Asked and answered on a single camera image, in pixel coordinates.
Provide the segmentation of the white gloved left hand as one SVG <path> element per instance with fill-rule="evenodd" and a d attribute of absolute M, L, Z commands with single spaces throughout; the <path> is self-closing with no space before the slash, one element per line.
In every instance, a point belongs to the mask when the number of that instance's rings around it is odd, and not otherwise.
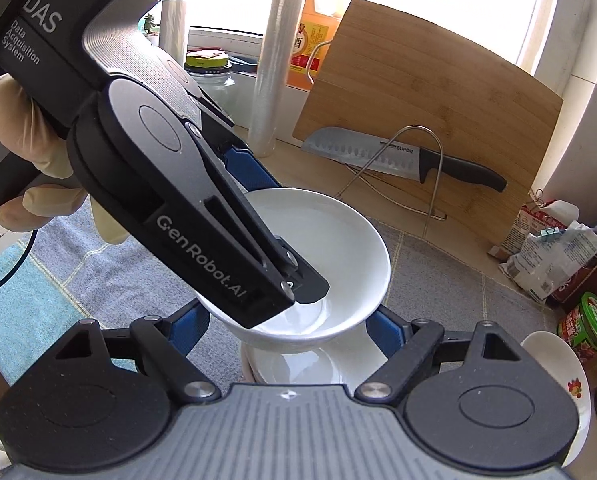
<path fill-rule="evenodd" d="M 74 174 L 66 142 L 9 75 L 0 76 L 0 143 L 48 177 L 65 180 Z M 20 233 L 40 229 L 54 218 L 74 214 L 85 200 L 88 193 L 82 188 L 64 188 L 58 184 L 35 186 L 0 205 L 0 226 Z"/>

